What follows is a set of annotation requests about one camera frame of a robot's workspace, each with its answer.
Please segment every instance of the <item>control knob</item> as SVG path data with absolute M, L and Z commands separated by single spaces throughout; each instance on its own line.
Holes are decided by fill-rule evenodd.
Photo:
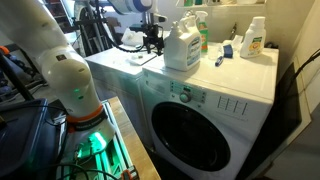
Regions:
M 183 103 L 187 103 L 191 101 L 191 94 L 187 91 L 183 91 L 179 97 L 180 97 L 180 101 L 182 101 Z

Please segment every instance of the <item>black panel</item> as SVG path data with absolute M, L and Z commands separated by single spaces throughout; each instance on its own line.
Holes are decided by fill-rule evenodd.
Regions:
M 36 99 L 0 108 L 0 179 L 47 179 L 57 154 L 56 128 L 46 121 L 47 101 Z
M 152 124 L 164 146 L 194 168 L 218 171 L 230 160 L 230 148 L 221 132 L 193 109 L 177 103 L 158 104 Z

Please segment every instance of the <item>green bottle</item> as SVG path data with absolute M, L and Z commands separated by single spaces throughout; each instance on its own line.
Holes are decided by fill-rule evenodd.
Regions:
M 202 0 L 195 0 L 194 5 L 202 5 Z
M 201 52 L 208 52 L 208 27 L 205 21 L 208 13 L 205 11 L 196 11 L 196 15 L 200 19 L 198 29 L 201 34 Z
M 184 0 L 184 6 L 192 6 L 193 0 Z

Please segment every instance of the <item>white bottle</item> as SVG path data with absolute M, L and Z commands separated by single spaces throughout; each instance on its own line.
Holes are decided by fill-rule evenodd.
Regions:
M 169 36 L 165 39 L 164 63 L 166 67 L 188 71 L 201 57 L 201 35 L 194 16 L 173 22 Z
M 240 49 L 240 56 L 242 58 L 256 57 L 262 53 L 266 39 L 264 21 L 265 17 L 262 16 L 253 18 Z

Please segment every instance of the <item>countertop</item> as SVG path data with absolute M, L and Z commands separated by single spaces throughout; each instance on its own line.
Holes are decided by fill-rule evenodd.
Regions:
M 118 97 L 108 99 L 108 101 L 130 155 L 132 164 L 135 165 L 138 170 L 140 179 L 161 179 Z

